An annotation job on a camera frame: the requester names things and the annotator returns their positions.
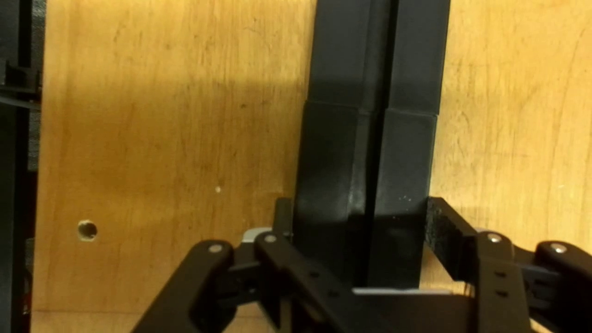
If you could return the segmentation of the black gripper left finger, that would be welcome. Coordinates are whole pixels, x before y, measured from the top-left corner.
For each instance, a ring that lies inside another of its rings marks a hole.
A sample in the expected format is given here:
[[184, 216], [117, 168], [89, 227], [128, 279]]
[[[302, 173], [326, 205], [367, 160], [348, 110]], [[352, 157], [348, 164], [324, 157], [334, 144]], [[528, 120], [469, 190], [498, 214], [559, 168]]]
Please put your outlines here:
[[289, 197], [276, 199], [273, 229], [286, 238], [293, 236], [293, 201]]

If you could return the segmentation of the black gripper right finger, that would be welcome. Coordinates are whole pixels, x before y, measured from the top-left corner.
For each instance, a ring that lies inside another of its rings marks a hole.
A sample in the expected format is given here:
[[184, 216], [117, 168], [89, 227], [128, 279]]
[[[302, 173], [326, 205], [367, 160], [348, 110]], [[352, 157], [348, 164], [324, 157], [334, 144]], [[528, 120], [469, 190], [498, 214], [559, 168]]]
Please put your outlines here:
[[428, 199], [426, 242], [454, 280], [476, 277], [478, 231], [445, 197]]

